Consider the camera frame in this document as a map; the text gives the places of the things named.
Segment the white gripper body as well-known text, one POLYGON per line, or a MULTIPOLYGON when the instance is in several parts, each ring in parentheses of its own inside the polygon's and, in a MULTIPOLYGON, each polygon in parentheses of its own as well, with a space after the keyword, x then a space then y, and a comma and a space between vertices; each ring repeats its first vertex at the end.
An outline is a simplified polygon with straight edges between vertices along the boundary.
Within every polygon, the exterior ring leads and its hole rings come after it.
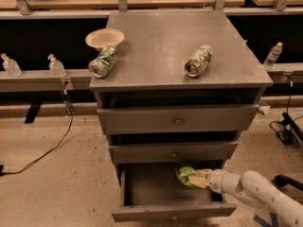
POLYGON ((226 170, 214 169, 206 176, 206 184, 211 191, 222 194, 223 192, 223 177, 227 173, 226 170))

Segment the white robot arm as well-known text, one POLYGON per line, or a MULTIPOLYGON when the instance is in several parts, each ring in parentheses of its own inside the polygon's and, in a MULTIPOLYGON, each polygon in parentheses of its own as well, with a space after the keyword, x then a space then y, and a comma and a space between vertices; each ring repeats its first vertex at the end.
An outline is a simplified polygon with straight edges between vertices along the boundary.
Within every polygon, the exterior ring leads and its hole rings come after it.
POLYGON ((222 169, 203 169, 190 175, 188 180, 200 188, 209 187, 215 193, 229 194, 252 207, 268 205, 291 227, 303 227, 303 205, 256 171, 236 174, 222 169))

